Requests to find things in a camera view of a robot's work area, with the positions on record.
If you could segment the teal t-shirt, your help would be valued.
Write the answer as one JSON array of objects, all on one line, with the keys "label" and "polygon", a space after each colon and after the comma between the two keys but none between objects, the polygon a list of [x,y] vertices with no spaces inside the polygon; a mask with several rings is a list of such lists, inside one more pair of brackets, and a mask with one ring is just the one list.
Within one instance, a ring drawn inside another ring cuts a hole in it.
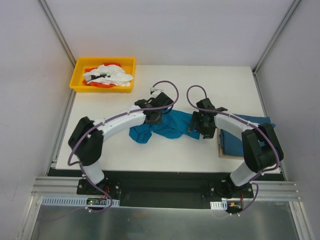
[{"label": "teal t-shirt", "polygon": [[196,131],[189,132],[189,124],[192,114],[179,110],[172,110],[162,116],[160,124],[142,124],[129,129],[129,137],[139,144],[146,144],[152,137],[157,134],[167,139],[178,139],[182,135],[199,140],[200,134]]}]

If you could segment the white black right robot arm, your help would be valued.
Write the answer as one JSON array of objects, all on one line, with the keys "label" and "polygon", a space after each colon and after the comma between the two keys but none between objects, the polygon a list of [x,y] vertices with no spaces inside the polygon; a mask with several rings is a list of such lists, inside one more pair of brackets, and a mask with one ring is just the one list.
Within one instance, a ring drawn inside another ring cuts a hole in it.
[{"label": "white black right robot arm", "polygon": [[284,158],[274,127],[270,123],[255,123],[227,112],[224,107],[215,108],[209,98],[194,106],[188,131],[196,131],[204,139],[212,139],[216,129],[225,130],[241,141],[243,163],[225,180],[214,187],[222,198],[234,198],[243,188],[271,167],[278,167]]}]

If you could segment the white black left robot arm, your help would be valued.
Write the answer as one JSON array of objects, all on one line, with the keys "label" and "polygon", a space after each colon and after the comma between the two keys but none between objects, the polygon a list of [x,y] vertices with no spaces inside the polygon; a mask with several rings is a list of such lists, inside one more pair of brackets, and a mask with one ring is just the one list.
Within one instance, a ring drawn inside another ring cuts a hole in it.
[{"label": "white black left robot arm", "polygon": [[99,159],[102,155],[103,144],[112,136],[143,124],[160,124],[163,111],[174,105],[173,101],[164,92],[150,99],[137,100],[134,105],[125,111],[110,118],[91,120],[87,116],[77,123],[68,145],[71,154],[68,165],[71,166],[72,156],[76,156],[82,173],[85,175],[88,188],[99,195],[105,191],[106,177],[102,171]]}]

